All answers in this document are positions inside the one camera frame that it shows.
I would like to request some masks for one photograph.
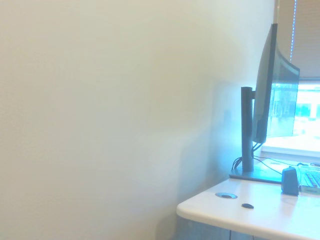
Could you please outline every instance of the white wall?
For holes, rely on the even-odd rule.
[[[240,154],[273,7],[1,0],[0,239],[174,238]]]

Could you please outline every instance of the desk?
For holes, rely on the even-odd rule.
[[[217,197],[231,193],[236,199]],[[248,203],[254,209],[241,207]],[[320,196],[284,195],[281,186],[228,179],[177,206],[185,219],[272,240],[320,239]]]

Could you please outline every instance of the window sill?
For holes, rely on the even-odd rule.
[[[285,136],[268,138],[262,152],[320,158],[320,140],[313,136]]]

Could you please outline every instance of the monitor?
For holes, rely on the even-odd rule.
[[[241,88],[242,156],[236,159],[236,164],[233,164],[231,178],[281,183],[279,173],[264,166],[254,165],[254,151],[267,139],[270,112],[273,111],[273,106],[270,105],[273,88],[284,85],[288,89],[295,89],[293,93],[295,99],[297,98],[300,69],[287,61],[279,51],[277,29],[278,24],[272,24],[267,35],[260,59],[255,91],[251,87]]]

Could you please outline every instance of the curved monitor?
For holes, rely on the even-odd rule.
[[[273,113],[275,89],[278,89],[278,95],[280,93],[280,95],[288,96],[294,101],[297,99],[300,69],[287,61],[278,50],[277,28],[278,24],[271,25],[263,48],[256,81],[252,141],[260,144],[265,143],[267,139],[268,120],[270,121],[270,116]],[[292,124],[291,129],[293,129],[294,124],[295,105],[293,111],[291,110],[292,112],[290,124],[286,123],[289,128]]]

